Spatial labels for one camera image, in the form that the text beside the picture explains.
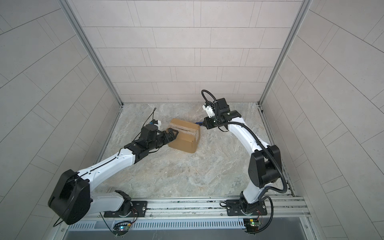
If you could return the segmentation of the brown taped cardboard box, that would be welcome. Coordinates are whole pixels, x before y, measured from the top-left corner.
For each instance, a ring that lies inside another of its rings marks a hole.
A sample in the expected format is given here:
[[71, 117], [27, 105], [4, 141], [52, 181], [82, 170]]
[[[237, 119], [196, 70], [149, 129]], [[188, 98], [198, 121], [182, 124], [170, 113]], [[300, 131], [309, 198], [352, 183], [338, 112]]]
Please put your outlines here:
[[172, 119], [168, 127], [168, 130], [170, 129], [178, 131], [176, 139], [168, 144], [170, 148], [190, 154], [196, 152], [201, 137], [199, 125], [180, 119]]

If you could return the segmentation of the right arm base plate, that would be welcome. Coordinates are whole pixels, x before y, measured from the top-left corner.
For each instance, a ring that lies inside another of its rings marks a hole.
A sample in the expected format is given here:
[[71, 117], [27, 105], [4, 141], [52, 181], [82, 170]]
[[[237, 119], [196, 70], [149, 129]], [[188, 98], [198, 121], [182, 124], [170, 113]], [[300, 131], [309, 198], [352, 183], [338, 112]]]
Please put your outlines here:
[[264, 201], [249, 204], [246, 200], [225, 200], [220, 203], [227, 210], [228, 216], [266, 216], [268, 214]]

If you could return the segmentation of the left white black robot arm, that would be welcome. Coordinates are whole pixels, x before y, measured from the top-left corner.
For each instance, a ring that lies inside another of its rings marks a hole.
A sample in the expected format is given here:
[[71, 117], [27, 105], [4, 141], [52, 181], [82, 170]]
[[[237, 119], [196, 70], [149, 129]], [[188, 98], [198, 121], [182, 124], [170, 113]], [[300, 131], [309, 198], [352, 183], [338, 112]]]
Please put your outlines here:
[[132, 199], [121, 190], [113, 193], [92, 195], [92, 191], [119, 171], [145, 158], [150, 151], [160, 149], [174, 141], [178, 131], [169, 128], [160, 131], [157, 125], [142, 127], [140, 137], [125, 145], [111, 157], [77, 172], [67, 170], [60, 176], [48, 207], [67, 225], [98, 212], [112, 212], [119, 217], [132, 213]]

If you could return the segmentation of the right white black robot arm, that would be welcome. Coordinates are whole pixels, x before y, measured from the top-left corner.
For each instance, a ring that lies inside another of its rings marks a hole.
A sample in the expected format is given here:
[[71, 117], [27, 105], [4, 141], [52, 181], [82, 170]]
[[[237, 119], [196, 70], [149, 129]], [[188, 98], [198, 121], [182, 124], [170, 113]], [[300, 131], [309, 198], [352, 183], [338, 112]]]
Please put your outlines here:
[[208, 130], [225, 127], [235, 135], [250, 155], [248, 174], [250, 182], [242, 191], [239, 207], [244, 214], [250, 215], [262, 206], [268, 191], [284, 194], [288, 190], [283, 174], [281, 151], [262, 141], [246, 124], [237, 111], [215, 113], [212, 107], [204, 107], [208, 116], [202, 125]]

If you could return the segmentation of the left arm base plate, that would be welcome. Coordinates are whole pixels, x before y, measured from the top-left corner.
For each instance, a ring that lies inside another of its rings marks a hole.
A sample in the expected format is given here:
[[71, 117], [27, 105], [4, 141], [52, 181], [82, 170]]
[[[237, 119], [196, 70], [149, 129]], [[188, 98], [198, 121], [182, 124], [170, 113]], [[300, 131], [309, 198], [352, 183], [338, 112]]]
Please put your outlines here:
[[147, 210], [147, 201], [131, 201], [124, 203], [116, 212], [104, 212], [105, 218], [141, 218]]

